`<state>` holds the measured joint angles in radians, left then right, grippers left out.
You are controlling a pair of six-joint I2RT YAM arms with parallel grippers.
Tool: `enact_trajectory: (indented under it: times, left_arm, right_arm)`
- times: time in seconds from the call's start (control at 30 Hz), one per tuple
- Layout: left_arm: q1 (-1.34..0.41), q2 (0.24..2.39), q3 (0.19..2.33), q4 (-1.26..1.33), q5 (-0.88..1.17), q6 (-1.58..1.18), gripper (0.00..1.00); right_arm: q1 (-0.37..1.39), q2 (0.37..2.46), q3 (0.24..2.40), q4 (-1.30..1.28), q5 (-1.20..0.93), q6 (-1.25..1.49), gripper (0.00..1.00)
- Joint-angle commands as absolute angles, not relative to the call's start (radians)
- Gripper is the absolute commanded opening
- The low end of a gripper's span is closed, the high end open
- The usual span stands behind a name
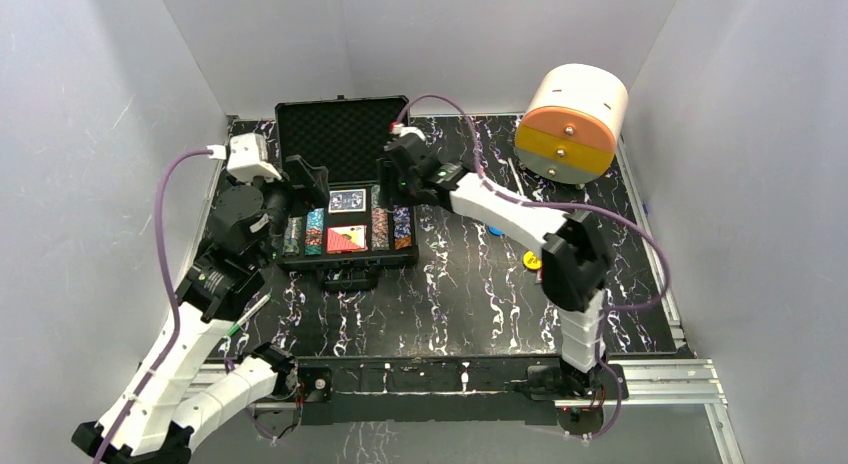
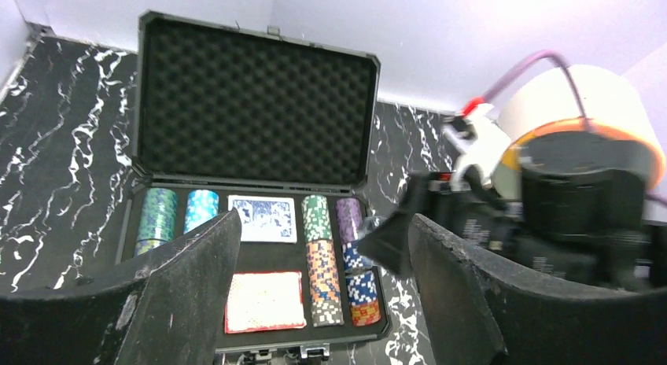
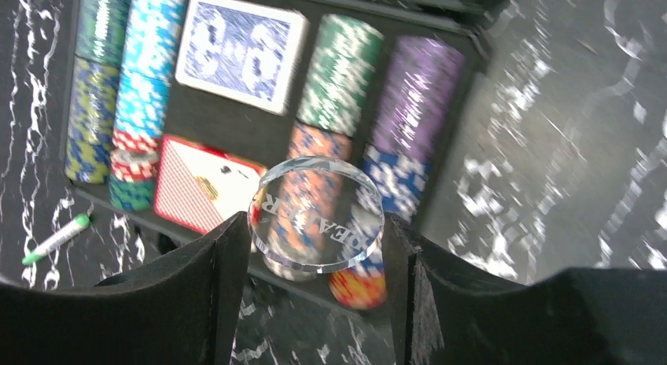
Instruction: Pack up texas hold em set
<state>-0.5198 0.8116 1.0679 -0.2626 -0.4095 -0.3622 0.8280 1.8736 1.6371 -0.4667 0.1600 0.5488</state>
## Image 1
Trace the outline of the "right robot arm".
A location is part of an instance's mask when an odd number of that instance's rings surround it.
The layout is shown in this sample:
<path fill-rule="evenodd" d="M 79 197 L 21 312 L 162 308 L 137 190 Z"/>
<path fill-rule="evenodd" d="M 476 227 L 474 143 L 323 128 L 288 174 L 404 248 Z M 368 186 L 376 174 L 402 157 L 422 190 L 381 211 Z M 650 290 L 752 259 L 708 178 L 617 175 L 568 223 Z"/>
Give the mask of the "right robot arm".
<path fill-rule="evenodd" d="M 385 208 L 427 205 L 490 225 L 532 252 L 546 299 L 559 316 L 559 371 L 537 391 L 590 397 L 603 383 L 600 335 L 610 251 L 586 211 L 542 207 L 495 184 L 459 160 L 444 160 L 414 127 L 396 125 L 378 161 Z"/>

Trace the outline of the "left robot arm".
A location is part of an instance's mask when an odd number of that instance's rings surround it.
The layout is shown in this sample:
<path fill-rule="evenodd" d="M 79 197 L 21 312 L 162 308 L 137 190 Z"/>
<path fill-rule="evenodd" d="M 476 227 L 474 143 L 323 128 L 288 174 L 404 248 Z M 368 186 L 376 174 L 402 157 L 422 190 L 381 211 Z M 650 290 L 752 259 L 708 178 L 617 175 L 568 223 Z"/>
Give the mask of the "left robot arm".
<path fill-rule="evenodd" d="M 298 363 L 259 345 L 217 383 L 188 394 L 213 348 L 263 287 L 288 222 L 329 202 L 328 171 L 302 157 L 229 164 L 196 256 L 179 284 L 167 283 L 171 313 L 126 390 L 73 444 L 97 463 L 185 463 L 207 437 L 253 402 L 302 392 Z"/>

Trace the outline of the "red poker card deck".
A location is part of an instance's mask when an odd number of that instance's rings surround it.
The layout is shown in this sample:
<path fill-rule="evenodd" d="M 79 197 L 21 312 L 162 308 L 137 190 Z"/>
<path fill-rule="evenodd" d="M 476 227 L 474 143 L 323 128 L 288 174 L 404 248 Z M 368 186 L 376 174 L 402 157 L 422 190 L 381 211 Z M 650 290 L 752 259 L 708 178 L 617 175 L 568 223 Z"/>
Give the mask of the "red poker card deck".
<path fill-rule="evenodd" d="M 366 225 L 330 227 L 326 232 L 326 252 L 341 254 L 367 251 L 366 234 Z"/>

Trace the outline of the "blue poker card deck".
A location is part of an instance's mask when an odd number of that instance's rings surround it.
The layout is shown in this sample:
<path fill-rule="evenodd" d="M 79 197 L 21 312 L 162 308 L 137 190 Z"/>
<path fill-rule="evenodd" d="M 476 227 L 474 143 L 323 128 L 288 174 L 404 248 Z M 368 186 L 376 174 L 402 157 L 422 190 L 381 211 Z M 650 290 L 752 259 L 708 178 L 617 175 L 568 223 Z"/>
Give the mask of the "blue poker card deck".
<path fill-rule="evenodd" d="M 328 205 L 329 214 L 360 213 L 367 209 L 367 191 L 364 188 L 332 190 Z"/>

